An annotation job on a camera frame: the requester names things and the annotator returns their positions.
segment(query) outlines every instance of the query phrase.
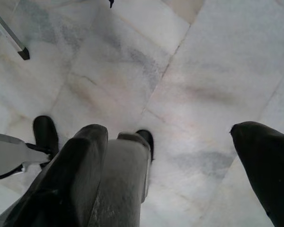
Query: marble floor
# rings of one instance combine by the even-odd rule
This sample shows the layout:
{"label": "marble floor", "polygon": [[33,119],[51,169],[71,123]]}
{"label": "marble floor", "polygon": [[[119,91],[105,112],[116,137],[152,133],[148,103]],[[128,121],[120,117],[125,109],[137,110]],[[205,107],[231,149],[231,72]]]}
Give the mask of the marble floor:
{"label": "marble floor", "polygon": [[[155,161],[141,227],[272,227],[229,135],[259,121],[284,133],[284,0],[0,0],[26,45],[0,35],[0,133],[60,144],[99,123],[146,128]],[[0,181],[0,213],[38,173]]]}

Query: black boot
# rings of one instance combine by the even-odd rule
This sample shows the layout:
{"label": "black boot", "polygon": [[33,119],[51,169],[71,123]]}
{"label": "black boot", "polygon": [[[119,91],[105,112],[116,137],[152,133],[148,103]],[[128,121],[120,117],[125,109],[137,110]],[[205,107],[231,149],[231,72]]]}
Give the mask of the black boot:
{"label": "black boot", "polygon": [[140,136],[143,137],[143,139],[145,139],[148,144],[150,145],[151,148],[151,161],[154,160],[153,158],[153,137],[150,131],[148,130],[138,130],[136,133],[138,133]]}
{"label": "black boot", "polygon": [[58,134],[55,124],[49,116],[38,116],[34,119],[33,130],[36,146],[49,150],[51,158],[58,153]]}

